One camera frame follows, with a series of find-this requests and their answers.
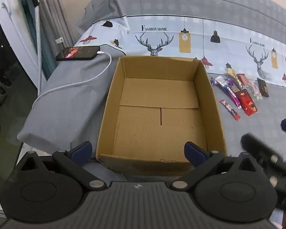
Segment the metal screw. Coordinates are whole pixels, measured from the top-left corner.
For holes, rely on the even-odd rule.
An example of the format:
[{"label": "metal screw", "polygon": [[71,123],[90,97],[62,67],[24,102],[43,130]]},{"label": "metal screw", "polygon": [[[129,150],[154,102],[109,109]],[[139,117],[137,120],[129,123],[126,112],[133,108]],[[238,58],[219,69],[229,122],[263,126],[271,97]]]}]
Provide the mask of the metal screw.
[{"label": "metal screw", "polygon": [[176,181],[176,182],[173,182],[173,186],[177,189],[183,189],[183,188],[186,188],[188,184],[184,181]]},{"label": "metal screw", "polygon": [[271,162],[276,163],[278,161],[278,156],[277,155],[272,155],[270,160],[271,160]]},{"label": "metal screw", "polygon": [[274,176],[270,177],[269,181],[274,188],[278,184],[278,179]]},{"label": "metal screw", "polygon": [[104,186],[104,182],[101,180],[93,180],[89,182],[90,187],[92,188],[101,188]]}]

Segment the open cardboard box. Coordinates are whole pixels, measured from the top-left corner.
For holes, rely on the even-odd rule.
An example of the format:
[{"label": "open cardboard box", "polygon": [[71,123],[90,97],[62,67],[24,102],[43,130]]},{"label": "open cardboard box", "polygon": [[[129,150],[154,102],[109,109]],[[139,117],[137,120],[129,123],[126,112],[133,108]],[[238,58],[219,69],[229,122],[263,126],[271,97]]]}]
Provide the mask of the open cardboard box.
[{"label": "open cardboard box", "polygon": [[226,154],[215,96],[198,59],[126,56],[110,86],[97,158],[113,171],[180,176],[192,141]]}]

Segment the smartphone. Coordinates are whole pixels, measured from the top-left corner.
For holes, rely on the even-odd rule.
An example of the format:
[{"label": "smartphone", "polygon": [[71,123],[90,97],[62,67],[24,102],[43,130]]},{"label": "smartphone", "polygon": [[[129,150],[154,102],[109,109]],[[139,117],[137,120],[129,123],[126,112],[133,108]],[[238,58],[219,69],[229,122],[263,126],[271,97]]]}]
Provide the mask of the smartphone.
[{"label": "smartphone", "polygon": [[70,61],[70,60],[91,60],[100,51],[99,46],[80,46],[67,47],[63,49],[55,58],[56,61]]}]

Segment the curtain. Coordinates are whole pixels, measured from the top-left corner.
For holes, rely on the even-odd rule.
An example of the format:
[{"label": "curtain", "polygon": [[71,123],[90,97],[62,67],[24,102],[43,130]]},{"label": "curtain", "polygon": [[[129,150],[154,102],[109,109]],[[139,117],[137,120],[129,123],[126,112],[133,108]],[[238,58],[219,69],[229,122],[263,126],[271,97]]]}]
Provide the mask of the curtain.
[{"label": "curtain", "polygon": [[[76,43],[72,30],[70,29],[68,20],[65,16],[64,8],[61,4],[61,0],[39,0],[40,8],[40,19],[48,22],[49,31],[54,35],[55,39],[62,37],[64,39],[64,47],[72,47]],[[51,47],[55,47],[55,41],[49,42]]]},{"label": "curtain", "polygon": [[[36,40],[36,29],[35,29],[35,10],[32,0],[20,0],[23,6],[24,14],[27,19],[27,26],[31,33],[31,38],[34,43],[34,47],[37,50],[37,40]],[[48,80],[55,68],[57,67],[57,62],[54,58],[53,49],[51,49],[46,34],[43,29],[43,23],[40,24],[41,30],[41,52],[42,52],[42,70],[44,76]]]}]

